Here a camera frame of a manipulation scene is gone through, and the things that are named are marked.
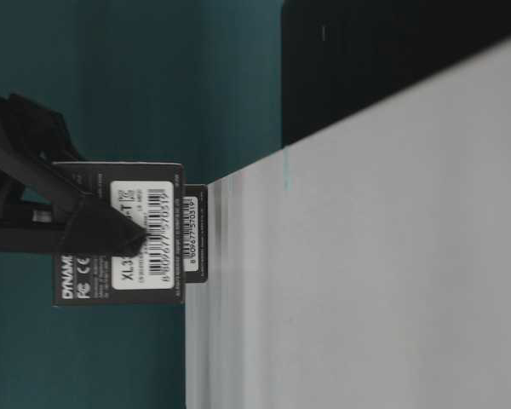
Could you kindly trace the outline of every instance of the barcode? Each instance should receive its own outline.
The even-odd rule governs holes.
[[[161,275],[162,280],[170,279],[171,254],[169,246],[171,220],[170,197],[165,189],[147,190],[147,255],[149,274]]]
[[[184,239],[182,252],[184,260],[193,259],[197,256],[197,206],[194,200],[184,198]]]

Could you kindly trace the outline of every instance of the teal background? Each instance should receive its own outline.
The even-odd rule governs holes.
[[[62,112],[88,159],[207,183],[280,148],[280,6],[0,0],[0,94]],[[51,300],[50,257],[0,255],[0,408],[184,406],[183,307]]]

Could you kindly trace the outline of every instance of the white table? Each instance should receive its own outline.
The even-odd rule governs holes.
[[[210,186],[187,407],[511,408],[511,41]]]

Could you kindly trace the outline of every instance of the black tag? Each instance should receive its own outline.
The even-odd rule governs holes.
[[[56,255],[55,305],[183,302],[183,167],[113,162],[55,166],[148,234],[133,258]],[[55,220],[60,220],[59,211]]]
[[[186,185],[184,196],[184,271],[187,283],[208,279],[208,189]]]

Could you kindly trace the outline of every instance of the white sticker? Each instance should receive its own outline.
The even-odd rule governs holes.
[[[136,257],[112,257],[116,290],[174,287],[174,186],[170,181],[113,181],[110,203],[148,236]]]
[[[198,199],[195,196],[184,197],[184,270],[188,273],[198,271]]]
[[[32,212],[32,221],[38,223],[52,223],[53,213],[46,210],[35,210]]]

